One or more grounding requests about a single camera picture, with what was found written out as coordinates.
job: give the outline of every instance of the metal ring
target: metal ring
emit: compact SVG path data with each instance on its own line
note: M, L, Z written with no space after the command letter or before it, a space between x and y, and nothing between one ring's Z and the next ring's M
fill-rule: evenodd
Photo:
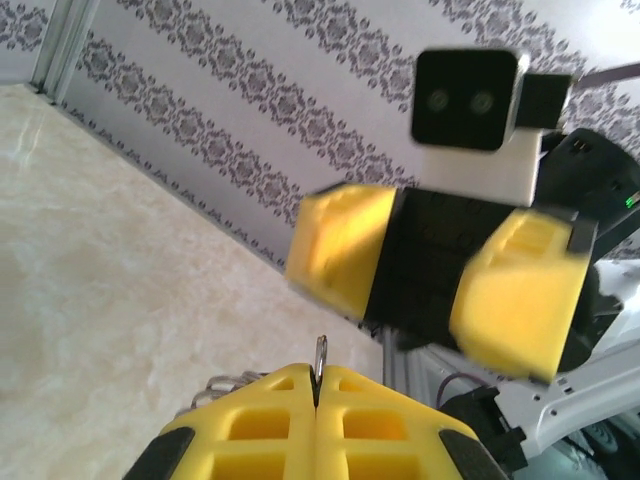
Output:
M327 361L327 336L322 335L316 341L316 362L314 365L314 373L316 385L322 382L322 374L324 372L324 364Z

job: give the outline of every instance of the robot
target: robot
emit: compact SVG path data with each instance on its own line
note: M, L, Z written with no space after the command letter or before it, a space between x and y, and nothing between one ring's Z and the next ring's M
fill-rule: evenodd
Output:
M380 332L385 386L325 367L321 337L313 366L194 399L125 479L504 479L640 403L640 329L614 338L632 319L594 266L640 226L640 167L589 130L543 135L578 86L514 50L423 52L419 185L308 195L286 267Z

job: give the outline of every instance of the black camera module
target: black camera module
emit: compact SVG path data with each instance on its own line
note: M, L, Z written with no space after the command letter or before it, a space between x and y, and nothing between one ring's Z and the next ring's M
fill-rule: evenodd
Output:
M411 135L424 145L496 151L514 128L524 70L510 50L426 50Z

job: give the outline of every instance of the patterned wallpaper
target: patterned wallpaper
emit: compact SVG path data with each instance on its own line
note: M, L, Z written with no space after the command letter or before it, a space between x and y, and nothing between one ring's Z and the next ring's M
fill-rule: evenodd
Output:
M55 0L0 2L0 81L31 80Z
M306 192L345 179L416 181L422 152L408 139L408 110L424 47L512 45L535 70L600 66L544 2L397 3L102 2L63 107L281 266ZM633 5L607 11L633 18ZM581 92L566 115L640 156L640 89ZM617 255L635 249L628 242Z

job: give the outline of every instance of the floor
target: floor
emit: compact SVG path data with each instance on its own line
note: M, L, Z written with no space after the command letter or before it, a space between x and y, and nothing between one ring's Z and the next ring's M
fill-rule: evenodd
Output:
M208 378L381 347L24 87L0 88L0 478L121 478Z

